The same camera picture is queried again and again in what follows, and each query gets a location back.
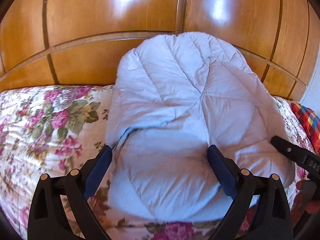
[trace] metal rivet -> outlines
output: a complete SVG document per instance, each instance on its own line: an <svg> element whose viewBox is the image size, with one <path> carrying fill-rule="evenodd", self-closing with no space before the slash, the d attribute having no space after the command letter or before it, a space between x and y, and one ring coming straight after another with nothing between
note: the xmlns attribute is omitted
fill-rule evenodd
<svg viewBox="0 0 320 240"><path fill-rule="evenodd" d="M78 173L79 173L79 170L78 170L78 169L73 169L73 170L70 172L70 174L71 174L72 176L76 176L76 175L78 175Z"/></svg>
<svg viewBox="0 0 320 240"><path fill-rule="evenodd" d="M48 177L48 174L42 174L41 177L40 177L40 179L41 179L41 180L45 180L45 179L47 179L47 177Z"/></svg>
<svg viewBox="0 0 320 240"><path fill-rule="evenodd" d="M244 176L248 176L250 174L250 171L248 171L247 169L242 169L241 170L242 175Z"/></svg>
<svg viewBox="0 0 320 240"><path fill-rule="evenodd" d="M279 176L278 176L277 174L272 174L272 178L273 178L274 180L278 180L278 179L279 179Z"/></svg>

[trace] floral bedspread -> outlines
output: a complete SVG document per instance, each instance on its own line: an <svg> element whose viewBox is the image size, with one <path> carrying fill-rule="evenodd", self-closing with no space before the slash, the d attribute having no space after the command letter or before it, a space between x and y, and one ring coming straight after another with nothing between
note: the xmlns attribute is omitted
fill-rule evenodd
<svg viewBox="0 0 320 240"><path fill-rule="evenodd" d="M48 86L0 94L0 206L23 239L27 239L29 209L41 174L63 176L81 168L103 147L111 92L112 86ZM281 98L275 101L290 140L313 151L289 104ZM295 182L305 176L305 171L297 168ZM219 224L165 223L128 215L109 208L109 187L106 175L88 203L112 239L201 240ZM292 205L297 194L295 183L287 194ZM83 237L67 198L62 196L62 202L73 232ZM253 214L251 208L239 236L248 229Z"/></svg>

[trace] black plastic mount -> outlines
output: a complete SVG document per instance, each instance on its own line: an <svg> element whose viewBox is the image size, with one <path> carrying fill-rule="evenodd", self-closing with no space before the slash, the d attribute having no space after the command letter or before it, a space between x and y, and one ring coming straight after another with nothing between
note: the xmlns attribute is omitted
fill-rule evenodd
<svg viewBox="0 0 320 240"><path fill-rule="evenodd" d="M208 161L221 187L233 202L209 240L232 240L236 237L249 209L252 197L260 195L253 222L241 240L292 240L293 232L288 200L277 174L269 178L240 170L233 160L225 158L215 145L207 153Z"/></svg>
<svg viewBox="0 0 320 240"><path fill-rule="evenodd" d="M104 146L95 159L87 160L66 176L51 178L43 174L36 187L28 220L29 240L83 240L73 234L60 195L66 195L86 240L111 240L90 209L93 196L112 161L112 150Z"/></svg>
<svg viewBox="0 0 320 240"><path fill-rule="evenodd" d="M298 166L304 168L308 172L308 179L303 181L302 184L302 197L304 202L320 200L320 157L307 149L294 145L279 136L274 136L271 139L271 144L289 160L295 162ZM307 234L312 225L311 216L304 212L298 223L293 228L294 239L304 239L303 233Z"/></svg>
<svg viewBox="0 0 320 240"><path fill-rule="evenodd" d="M312 173L317 181L317 165L320 161L310 152L289 142L273 137L271 143L286 155ZM233 240L238 233L249 209L252 197L259 195L255 217L246 235L239 240L292 240L290 208L286 194L277 174L269 178L254 176L247 169L239 169L235 162L225 158L215 145L207 152L208 162L227 196L233 199L227 214L209 240ZM80 240L73 234L62 206L60 195L66 195L71 210L87 240L110 240L87 200L93 196L112 160L112 150L103 147L95 159L88 160L78 170L71 170L66 176L51 178L43 174L38 182L28 221L28 240Z"/></svg>

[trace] wooden panel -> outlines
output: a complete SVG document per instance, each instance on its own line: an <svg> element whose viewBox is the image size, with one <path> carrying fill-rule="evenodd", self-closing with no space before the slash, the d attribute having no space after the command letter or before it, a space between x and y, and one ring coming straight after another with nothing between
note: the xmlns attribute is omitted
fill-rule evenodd
<svg viewBox="0 0 320 240"><path fill-rule="evenodd" d="M188 0L184 31L212 34L270 58L280 0Z"/></svg>
<svg viewBox="0 0 320 240"><path fill-rule="evenodd" d="M50 45L98 33L175 31L178 0L48 0Z"/></svg>
<svg viewBox="0 0 320 240"><path fill-rule="evenodd" d="M0 91L22 87L54 85L48 60L43 57L18 70L12 70L0 82Z"/></svg>
<svg viewBox="0 0 320 240"><path fill-rule="evenodd" d="M101 41L52 54L61 84L114 84L121 57L143 40Z"/></svg>
<svg viewBox="0 0 320 240"><path fill-rule="evenodd" d="M296 101L300 101L300 99L302 98L304 92L306 90L306 87L300 83L296 83L291 95L289 96L289 100L296 100Z"/></svg>
<svg viewBox="0 0 320 240"><path fill-rule="evenodd" d="M244 58L247 61L247 64L249 65L251 70L257 74L259 79L261 79L267 64L249 56L244 56Z"/></svg>
<svg viewBox="0 0 320 240"><path fill-rule="evenodd" d="M44 50L43 0L15 0L0 25L4 68L9 70Z"/></svg>
<svg viewBox="0 0 320 240"><path fill-rule="evenodd" d="M270 67L263 84L271 95L287 98L294 84L294 79Z"/></svg>
<svg viewBox="0 0 320 240"><path fill-rule="evenodd" d="M283 0L282 8L279 40L273 62L297 75L308 36L308 2L307 0Z"/></svg>
<svg viewBox="0 0 320 240"><path fill-rule="evenodd" d="M298 75L298 78L306 85L308 85L316 65L320 42L320 20L310 4L309 12L310 24L307 49Z"/></svg>

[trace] folded comforter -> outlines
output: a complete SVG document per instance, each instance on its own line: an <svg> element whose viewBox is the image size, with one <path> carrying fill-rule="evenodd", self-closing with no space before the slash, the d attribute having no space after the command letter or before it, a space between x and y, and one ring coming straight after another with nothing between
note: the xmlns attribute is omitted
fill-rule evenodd
<svg viewBox="0 0 320 240"><path fill-rule="evenodd" d="M208 147L288 187L295 166L270 145L274 135L287 139L279 110L232 45L205 33L146 40L121 59L113 88L108 205L155 221L221 219L232 199Z"/></svg>

